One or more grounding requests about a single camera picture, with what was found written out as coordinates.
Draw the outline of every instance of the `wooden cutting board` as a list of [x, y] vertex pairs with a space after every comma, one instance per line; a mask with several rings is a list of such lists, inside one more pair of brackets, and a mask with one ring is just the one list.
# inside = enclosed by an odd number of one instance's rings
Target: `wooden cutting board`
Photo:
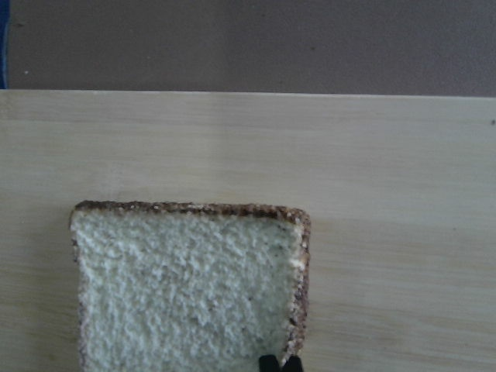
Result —
[[0, 369], [78, 370], [83, 199], [312, 216], [307, 372], [496, 370], [496, 100], [0, 93]]

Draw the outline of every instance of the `bread crust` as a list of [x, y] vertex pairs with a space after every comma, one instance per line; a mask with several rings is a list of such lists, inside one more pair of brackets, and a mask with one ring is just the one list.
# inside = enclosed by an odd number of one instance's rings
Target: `bread crust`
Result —
[[[147, 212], [147, 213], [186, 213], [199, 215], [251, 215], [257, 218], [270, 218], [280, 221], [286, 221], [301, 227], [301, 244], [299, 252], [299, 261], [301, 269], [298, 272], [297, 284], [293, 292], [293, 300], [288, 323], [288, 340], [284, 347], [282, 355], [278, 359], [284, 365], [291, 355], [297, 355], [303, 347], [306, 331], [306, 319], [308, 311], [308, 286], [309, 286], [309, 242], [311, 222], [308, 213], [299, 208], [288, 208], [278, 205], [263, 204], [197, 204], [191, 202], [144, 202], [144, 201], [83, 201], [74, 207], [72, 215], [78, 211], [106, 210], [118, 213], [127, 212]], [[78, 242], [73, 235], [73, 246], [75, 252], [75, 261], [78, 261]], [[85, 324], [84, 305], [79, 304], [79, 323], [80, 326]], [[85, 340], [81, 337], [79, 343], [80, 364], [84, 369], [86, 353]]]

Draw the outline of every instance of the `bread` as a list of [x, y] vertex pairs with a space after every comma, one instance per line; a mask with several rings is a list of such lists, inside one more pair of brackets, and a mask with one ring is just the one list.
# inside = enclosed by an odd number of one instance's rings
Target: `bread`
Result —
[[269, 205], [83, 201], [84, 372], [258, 371], [302, 347], [310, 219]]

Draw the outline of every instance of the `wood grain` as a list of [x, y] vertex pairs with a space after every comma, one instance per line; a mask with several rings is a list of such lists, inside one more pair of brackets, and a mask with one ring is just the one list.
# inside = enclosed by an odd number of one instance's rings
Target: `wood grain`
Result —
[[0, 93], [2, 370], [78, 370], [80, 200], [313, 221], [312, 371], [496, 370], [496, 100]]

